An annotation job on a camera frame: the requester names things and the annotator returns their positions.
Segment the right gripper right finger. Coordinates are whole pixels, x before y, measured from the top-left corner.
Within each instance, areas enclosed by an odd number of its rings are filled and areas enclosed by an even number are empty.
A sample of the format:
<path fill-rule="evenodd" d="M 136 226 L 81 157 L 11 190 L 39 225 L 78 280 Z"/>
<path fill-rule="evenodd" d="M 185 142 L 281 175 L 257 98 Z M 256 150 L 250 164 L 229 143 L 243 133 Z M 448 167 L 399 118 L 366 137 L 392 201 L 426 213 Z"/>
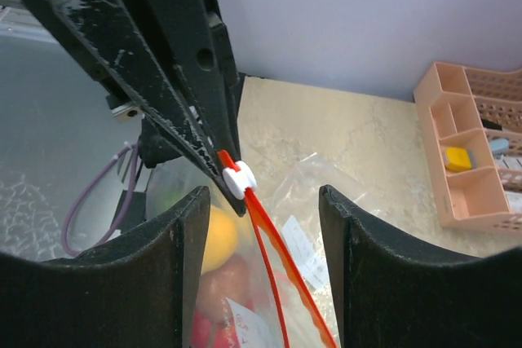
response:
<path fill-rule="evenodd" d="M 520 248 L 456 253 L 330 185 L 320 188 L 318 209 L 341 346 L 520 346 Z"/>

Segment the mango toy fruit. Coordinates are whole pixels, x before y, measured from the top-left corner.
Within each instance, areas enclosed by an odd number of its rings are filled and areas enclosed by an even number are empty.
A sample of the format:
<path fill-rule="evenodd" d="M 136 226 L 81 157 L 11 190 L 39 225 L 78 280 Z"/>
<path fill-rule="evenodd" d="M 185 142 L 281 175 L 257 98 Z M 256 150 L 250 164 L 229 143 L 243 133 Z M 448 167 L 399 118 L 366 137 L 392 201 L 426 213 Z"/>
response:
<path fill-rule="evenodd" d="M 153 195 L 151 195 L 151 213 L 154 216 L 157 216 L 166 212 L 169 208 L 175 205 L 182 197 L 182 189 L 157 189 L 156 192 Z"/>

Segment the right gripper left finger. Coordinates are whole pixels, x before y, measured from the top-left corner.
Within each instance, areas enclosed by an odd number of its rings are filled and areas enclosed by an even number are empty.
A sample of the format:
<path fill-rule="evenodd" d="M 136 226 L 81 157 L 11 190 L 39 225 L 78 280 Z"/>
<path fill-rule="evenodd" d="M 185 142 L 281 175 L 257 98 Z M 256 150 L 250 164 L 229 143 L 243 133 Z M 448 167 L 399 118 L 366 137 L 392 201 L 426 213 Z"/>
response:
<path fill-rule="evenodd" d="M 4 347 L 187 347 L 210 216 L 197 187 L 79 256 L 1 256 Z"/>

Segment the clear zip top bag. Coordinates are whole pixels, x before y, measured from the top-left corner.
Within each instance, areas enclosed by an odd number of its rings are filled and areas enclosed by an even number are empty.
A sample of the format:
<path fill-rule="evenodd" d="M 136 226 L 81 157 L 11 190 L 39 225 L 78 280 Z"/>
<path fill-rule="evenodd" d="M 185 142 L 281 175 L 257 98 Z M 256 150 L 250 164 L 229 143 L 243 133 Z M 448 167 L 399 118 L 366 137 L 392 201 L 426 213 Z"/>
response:
<path fill-rule="evenodd" d="M 350 200 L 365 203 L 365 189 L 348 174 L 349 184 L 335 187 Z M 268 228 L 254 225 L 249 216 L 238 216 L 217 187 L 210 188 L 213 205 L 230 214 L 237 225 L 239 244 L 234 254 L 243 257 L 250 270 L 251 299 L 245 305 L 228 301 L 240 347 L 337 347 L 332 273 L 326 293 L 311 293 L 290 256 L 268 210 Z"/>

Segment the yellow lemon toy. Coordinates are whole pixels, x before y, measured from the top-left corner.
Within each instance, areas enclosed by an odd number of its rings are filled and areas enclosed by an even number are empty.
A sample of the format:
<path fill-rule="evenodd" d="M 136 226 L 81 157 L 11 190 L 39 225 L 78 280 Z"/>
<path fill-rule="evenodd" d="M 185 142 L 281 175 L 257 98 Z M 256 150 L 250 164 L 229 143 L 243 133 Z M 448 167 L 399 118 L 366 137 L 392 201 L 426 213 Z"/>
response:
<path fill-rule="evenodd" d="M 237 250 L 239 234 L 234 218 L 211 206 L 201 274 L 220 268 Z"/>

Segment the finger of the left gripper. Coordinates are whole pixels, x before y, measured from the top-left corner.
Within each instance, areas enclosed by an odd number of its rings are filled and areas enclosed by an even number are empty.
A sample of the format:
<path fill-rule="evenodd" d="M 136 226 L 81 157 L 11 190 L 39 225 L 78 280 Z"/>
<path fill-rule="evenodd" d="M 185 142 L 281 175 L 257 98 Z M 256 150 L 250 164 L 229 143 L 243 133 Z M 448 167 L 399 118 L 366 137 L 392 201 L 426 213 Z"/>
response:
<path fill-rule="evenodd" d="M 147 167 L 184 156 L 245 213 L 218 156 L 241 156 L 242 92 L 218 0 L 22 3 L 110 95 L 143 113 L 139 154 Z"/>
<path fill-rule="evenodd" d="M 159 60 L 210 148 L 238 159 L 241 76 L 218 0 L 145 0 L 158 25 Z"/>

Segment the red apple toy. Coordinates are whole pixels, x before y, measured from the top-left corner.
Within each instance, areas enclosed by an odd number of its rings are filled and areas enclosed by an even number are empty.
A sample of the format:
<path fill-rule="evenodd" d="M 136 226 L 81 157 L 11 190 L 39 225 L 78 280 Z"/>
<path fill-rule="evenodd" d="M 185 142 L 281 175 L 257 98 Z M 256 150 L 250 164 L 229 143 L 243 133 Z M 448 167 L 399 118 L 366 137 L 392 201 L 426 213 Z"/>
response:
<path fill-rule="evenodd" d="M 231 320 L 214 323 L 196 309 L 192 319 L 191 347 L 240 348 L 234 323 Z"/>

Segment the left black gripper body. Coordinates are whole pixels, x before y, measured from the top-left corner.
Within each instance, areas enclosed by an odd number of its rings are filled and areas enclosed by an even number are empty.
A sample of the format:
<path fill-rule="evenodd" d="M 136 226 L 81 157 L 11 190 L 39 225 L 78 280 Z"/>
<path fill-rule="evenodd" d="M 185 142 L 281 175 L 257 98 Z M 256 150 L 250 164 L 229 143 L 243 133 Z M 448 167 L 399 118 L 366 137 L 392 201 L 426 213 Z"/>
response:
<path fill-rule="evenodd" d="M 187 157 L 219 169 L 238 159 L 238 74 L 218 0 L 120 0 L 147 61 L 133 58 L 115 78 L 144 111 L 139 154 L 148 168 Z"/>

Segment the brown onion toy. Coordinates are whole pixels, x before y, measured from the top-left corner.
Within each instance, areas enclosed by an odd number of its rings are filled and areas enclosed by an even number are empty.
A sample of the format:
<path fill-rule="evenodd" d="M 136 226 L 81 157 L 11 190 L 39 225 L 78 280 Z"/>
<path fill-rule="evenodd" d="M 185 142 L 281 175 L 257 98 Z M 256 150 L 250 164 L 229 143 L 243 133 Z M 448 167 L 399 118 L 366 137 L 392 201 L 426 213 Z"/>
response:
<path fill-rule="evenodd" d="M 234 254 L 221 267 L 201 276 L 196 307 L 209 321 L 222 323 L 232 318 L 229 300 L 245 306 L 250 299 L 249 265 Z"/>

